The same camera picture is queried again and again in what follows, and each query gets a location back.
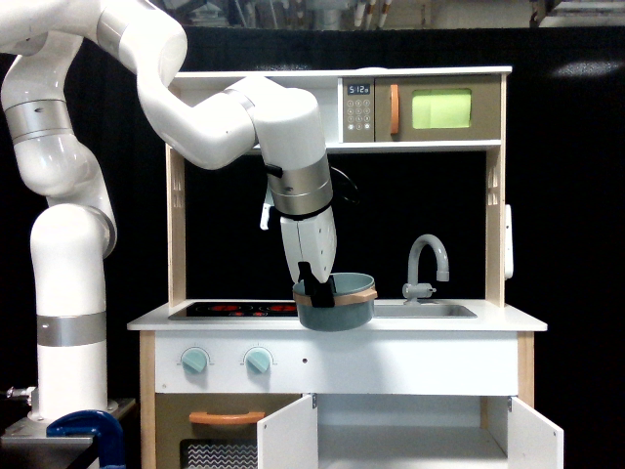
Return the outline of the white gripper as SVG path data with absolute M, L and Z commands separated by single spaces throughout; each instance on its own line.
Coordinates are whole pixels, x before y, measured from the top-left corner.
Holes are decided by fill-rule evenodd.
M 330 275 L 337 237 L 332 207 L 300 221 L 281 217 L 280 228 L 293 282 L 302 284 L 313 307 L 334 307 L 335 283 Z

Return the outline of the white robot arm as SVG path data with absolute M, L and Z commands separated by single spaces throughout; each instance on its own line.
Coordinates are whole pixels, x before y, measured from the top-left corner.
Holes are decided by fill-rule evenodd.
M 32 417 L 43 421 L 110 406 L 104 259 L 118 230 L 105 173 L 76 137 L 64 95 L 84 41 L 135 75 L 142 115 L 108 122 L 133 140 L 133 162 L 146 165 L 166 145 L 186 162 L 217 170 L 260 149 L 290 276 L 317 305 L 333 302 L 332 183 L 311 93 L 252 75 L 188 105 L 170 89 L 187 54 L 186 33 L 152 3 L 5 1 L 1 50 L 14 62 L 1 108 L 21 179 L 48 203 L 30 235 L 38 365 Z

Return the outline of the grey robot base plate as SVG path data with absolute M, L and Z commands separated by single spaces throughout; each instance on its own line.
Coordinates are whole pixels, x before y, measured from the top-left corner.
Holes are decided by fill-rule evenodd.
M 108 403 L 104 410 L 115 417 L 122 429 L 138 411 L 133 399 Z M 52 423 L 35 412 L 9 426 L 1 436 L 3 468 L 101 468 L 97 441 L 91 436 L 47 438 Z

